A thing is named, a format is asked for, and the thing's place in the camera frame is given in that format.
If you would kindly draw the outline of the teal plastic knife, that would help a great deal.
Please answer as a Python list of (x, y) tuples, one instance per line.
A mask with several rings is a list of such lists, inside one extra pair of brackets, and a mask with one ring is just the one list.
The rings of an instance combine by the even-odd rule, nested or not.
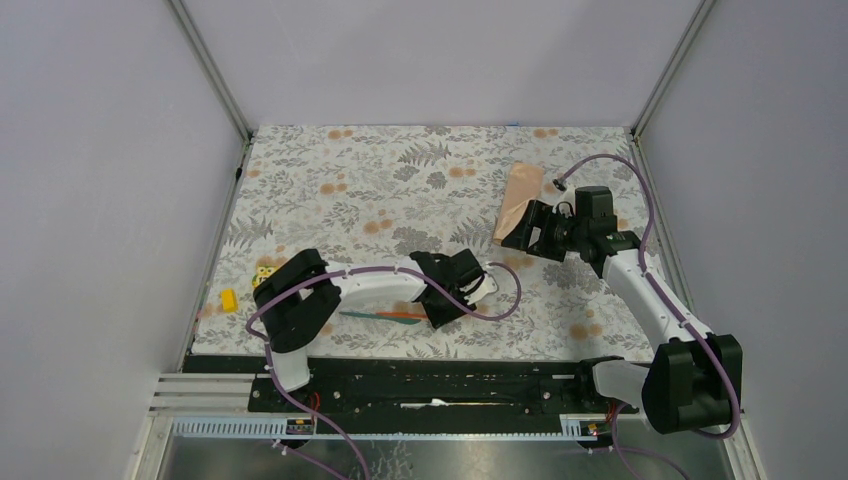
[(423, 321), (423, 318), (416, 316), (397, 316), (380, 313), (363, 313), (353, 311), (342, 311), (340, 312), (340, 315), (350, 318), (391, 321), (402, 325), (416, 325)]

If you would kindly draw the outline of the orange plastic fork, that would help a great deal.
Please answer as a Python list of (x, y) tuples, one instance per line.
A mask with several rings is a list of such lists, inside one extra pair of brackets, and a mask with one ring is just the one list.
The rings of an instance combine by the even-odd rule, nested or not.
[(409, 313), (409, 312), (377, 312), (376, 315), (380, 318), (386, 318), (395, 320), (398, 322), (406, 322), (406, 323), (416, 323), (420, 321), (427, 320), (427, 316), (419, 313)]

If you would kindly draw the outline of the orange cloth napkin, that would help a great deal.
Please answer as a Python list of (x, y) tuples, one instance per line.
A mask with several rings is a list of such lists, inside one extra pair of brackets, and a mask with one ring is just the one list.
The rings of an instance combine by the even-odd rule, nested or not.
[(515, 163), (508, 175), (501, 208), (495, 222), (493, 241), (504, 245), (505, 238), (521, 220), (531, 200), (542, 190), (545, 171), (536, 165)]

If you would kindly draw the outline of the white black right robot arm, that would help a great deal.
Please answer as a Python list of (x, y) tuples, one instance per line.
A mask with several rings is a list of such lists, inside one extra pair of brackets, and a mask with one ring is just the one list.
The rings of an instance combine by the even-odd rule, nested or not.
[(615, 356), (583, 360), (573, 386), (575, 402), (597, 412), (611, 400), (643, 413), (660, 434), (705, 433), (724, 426), (731, 436), (741, 420), (743, 351), (732, 335), (716, 335), (651, 272), (640, 237), (621, 231), (613, 195), (581, 187), (573, 201), (503, 202), (496, 242), (529, 255), (562, 261), (576, 253), (628, 307), (654, 351), (643, 366)]

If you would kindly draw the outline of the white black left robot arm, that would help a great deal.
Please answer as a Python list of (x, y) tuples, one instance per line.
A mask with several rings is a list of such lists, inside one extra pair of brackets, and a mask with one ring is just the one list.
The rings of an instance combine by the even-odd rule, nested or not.
[(391, 265), (324, 260), (315, 249), (297, 253), (258, 277), (253, 299), (269, 343), (276, 380), (272, 398), (288, 411), (310, 397), (307, 346), (342, 307), (404, 302), (423, 307), (437, 329), (498, 290), (470, 250), (452, 256), (416, 251)]

